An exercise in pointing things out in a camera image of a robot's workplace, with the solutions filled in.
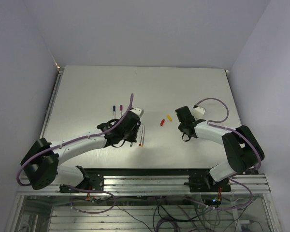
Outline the yellow-ended white pen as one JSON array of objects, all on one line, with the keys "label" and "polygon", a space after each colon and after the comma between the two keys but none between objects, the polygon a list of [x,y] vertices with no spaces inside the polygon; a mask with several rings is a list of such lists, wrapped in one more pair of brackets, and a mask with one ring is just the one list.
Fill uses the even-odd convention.
[{"label": "yellow-ended white pen", "polygon": [[141,147],[144,146],[144,140],[145,140],[145,125],[143,124],[143,131],[142,131],[142,138],[141,138]]}]

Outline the red-ended white pen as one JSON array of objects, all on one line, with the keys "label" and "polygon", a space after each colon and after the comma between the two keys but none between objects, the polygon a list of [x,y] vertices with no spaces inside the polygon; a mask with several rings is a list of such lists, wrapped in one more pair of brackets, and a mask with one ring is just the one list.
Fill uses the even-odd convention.
[{"label": "red-ended white pen", "polygon": [[143,125],[143,123],[142,123],[142,124],[141,124],[141,130],[140,130],[139,146],[142,146],[143,130],[144,130],[144,125]]}]

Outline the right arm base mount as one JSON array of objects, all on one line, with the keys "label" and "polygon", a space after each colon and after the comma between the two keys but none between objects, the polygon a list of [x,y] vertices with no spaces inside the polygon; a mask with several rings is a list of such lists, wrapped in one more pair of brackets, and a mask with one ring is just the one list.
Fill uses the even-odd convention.
[{"label": "right arm base mount", "polygon": [[220,182],[214,181],[209,173],[209,169],[189,169],[188,181],[184,182],[189,187],[190,192],[230,192],[231,186],[227,178]]}]

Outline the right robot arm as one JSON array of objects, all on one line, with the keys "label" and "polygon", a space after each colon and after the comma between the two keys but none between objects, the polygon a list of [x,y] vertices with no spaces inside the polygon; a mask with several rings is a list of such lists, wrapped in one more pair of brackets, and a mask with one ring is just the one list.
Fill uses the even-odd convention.
[{"label": "right robot arm", "polygon": [[190,190],[205,187],[208,191],[220,191],[222,183],[233,175],[243,173],[248,169],[258,169],[264,160],[264,152],[248,126],[228,128],[213,125],[204,119],[196,120],[187,106],[176,109],[180,122],[178,129],[191,138],[206,139],[224,147],[227,160],[209,169],[203,175],[203,181],[196,176],[185,183]]}]

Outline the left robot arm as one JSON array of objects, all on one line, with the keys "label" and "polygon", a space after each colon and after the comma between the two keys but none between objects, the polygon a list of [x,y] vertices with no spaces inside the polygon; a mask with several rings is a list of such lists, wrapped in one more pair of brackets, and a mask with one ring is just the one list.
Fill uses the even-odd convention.
[{"label": "left robot arm", "polygon": [[85,170],[80,166],[68,169],[60,166],[92,150],[114,147],[120,142],[135,143],[143,113],[142,108],[132,108],[120,119],[101,123],[95,131],[70,140],[48,142],[45,138],[38,139],[20,163],[20,172],[24,172],[29,180],[27,185],[40,190],[64,176],[76,191],[85,191],[89,186]]}]

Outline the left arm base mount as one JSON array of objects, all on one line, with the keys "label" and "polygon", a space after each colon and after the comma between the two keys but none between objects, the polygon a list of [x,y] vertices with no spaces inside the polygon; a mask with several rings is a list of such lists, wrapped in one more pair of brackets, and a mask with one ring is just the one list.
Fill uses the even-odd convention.
[{"label": "left arm base mount", "polygon": [[60,166],[58,172],[60,193],[79,193],[82,190],[103,190],[104,178],[96,169],[82,166]]}]

